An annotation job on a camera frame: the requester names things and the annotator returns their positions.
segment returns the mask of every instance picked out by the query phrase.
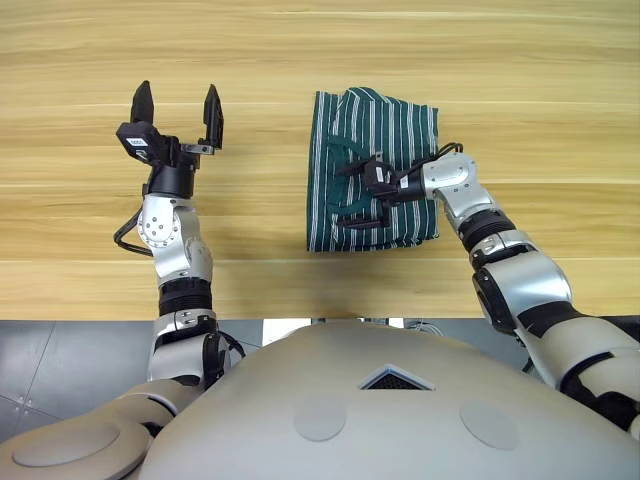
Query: tabletop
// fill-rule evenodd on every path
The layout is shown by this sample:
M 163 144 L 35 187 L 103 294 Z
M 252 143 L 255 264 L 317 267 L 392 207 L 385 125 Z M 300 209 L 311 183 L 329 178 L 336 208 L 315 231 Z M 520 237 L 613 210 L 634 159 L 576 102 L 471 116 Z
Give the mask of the tabletop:
M 112 241 L 148 174 L 114 135 L 145 79 L 184 142 L 220 93 L 194 197 L 219 318 L 481 315 L 443 215 L 416 248 L 306 251 L 314 93 L 352 86 L 438 107 L 441 144 L 576 308 L 637 314 L 639 18 L 636 0 L 0 0 L 0 318 L 155 318 L 151 259 Z

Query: vent grille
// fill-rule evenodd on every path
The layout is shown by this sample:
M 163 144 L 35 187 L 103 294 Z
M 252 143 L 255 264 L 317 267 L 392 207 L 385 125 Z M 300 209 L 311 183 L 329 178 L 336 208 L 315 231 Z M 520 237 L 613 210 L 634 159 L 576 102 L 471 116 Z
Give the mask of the vent grille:
M 365 390 L 422 390 L 420 387 L 393 373 L 387 373 L 374 381 Z
M 360 387 L 362 390 L 433 390 L 432 386 L 425 385 L 414 375 L 406 372 L 403 374 L 400 369 L 385 368 L 378 370 L 377 374 L 369 377 L 370 380 Z

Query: gray floor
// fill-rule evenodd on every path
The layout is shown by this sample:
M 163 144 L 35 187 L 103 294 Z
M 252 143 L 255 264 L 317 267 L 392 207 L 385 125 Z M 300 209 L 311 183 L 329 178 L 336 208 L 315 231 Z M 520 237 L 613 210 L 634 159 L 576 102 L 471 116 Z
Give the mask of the gray floor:
M 524 348 L 484 320 L 428 322 L 516 368 L 527 360 Z M 151 328 L 151 322 L 0 321 L 0 442 L 91 411 L 143 383 Z M 262 345 L 262 320 L 221 321 L 220 328 L 248 354 Z

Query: cable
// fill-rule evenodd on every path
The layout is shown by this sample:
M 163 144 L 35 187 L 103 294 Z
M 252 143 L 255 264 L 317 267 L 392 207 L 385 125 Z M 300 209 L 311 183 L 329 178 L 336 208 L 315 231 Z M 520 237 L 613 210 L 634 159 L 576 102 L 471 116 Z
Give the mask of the cable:
M 242 345 L 240 344 L 240 342 L 238 342 L 235 338 L 233 338 L 231 335 L 221 330 L 218 330 L 218 333 L 222 335 L 224 339 L 227 341 L 227 343 L 229 344 L 230 350 L 235 349 L 242 358 L 247 356 L 247 354 L 244 352 L 244 348 L 242 348 Z
M 151 250 L 149 250 L 148 248 L 140 247 L 138 245 L 133 245 L 131 243 L 127 243 L 124 240 L 122 240 L 124 238 L 124 236 L 127 233 L 129 233 L 131 230 L 133 230 L 133 227 L 136 226 L 136 224 L 138 223 L 138 217 L 140 216 L 141 212 L 142 212 L 142 207 L 140 207 L 138 209 L 138 211 L 136 213 L 134 213 L 133 216 L 129 220 L 127 220 L 124 223 L 124 225 L 122 225 L 116 231 L 116 233 L 113 234 L 113 241 L 116 242 L 116 244 L 120 248 L 124 248 L 125 250 L 128 250 L 128 251 L 133 252 L 133 253 L 139 253 L 140 255 L 146 255 L 148 257 L 153 257 L 153 253 L 151 253 Z
M 524 373 L 529 373 L 532 368 L 533 368 L 533 360 L 531 360 L 531 357 L 529 357 L 529 359 L 527 360 L 527 363 L 525 363 L 524 367 L 522 367 L 522 371 Z
M 435 155 L 430 156 L 428 158 L 420 159 L 416 163 L 411 165 L 411 167 L 408 170 L 398 172 L 398 174 L 396 175 L 396 178 L 403 178 L 403 177 L 409 176 L 416 170 L 420 169 L 425 163 L 433 162 L 451 151 L 462 153 L 463 150 L 464 150 L 464 146 L 461 143 L 457 143 L 457 142 L 447 143 L 446 145 L 440 147 L 440 149 L 435 153 Z

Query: folded cloth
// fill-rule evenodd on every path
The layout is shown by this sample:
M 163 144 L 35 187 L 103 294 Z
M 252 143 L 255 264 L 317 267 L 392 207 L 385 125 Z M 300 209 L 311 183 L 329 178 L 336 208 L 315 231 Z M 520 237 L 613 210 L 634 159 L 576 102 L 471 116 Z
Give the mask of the folded cloth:
M 396 171 L 437 151 L 436 108 L 385 97 L 370 88 L 342 96 L 316 92 L 307 190 L 309 251 L 368 251 L 414 247 L 438 236 L 436 203 L 421 199 L 391 207 L 389 226 L 356 230 L 349 218 L 381 218 L 382 202 L 344 167 L 382 152 Z

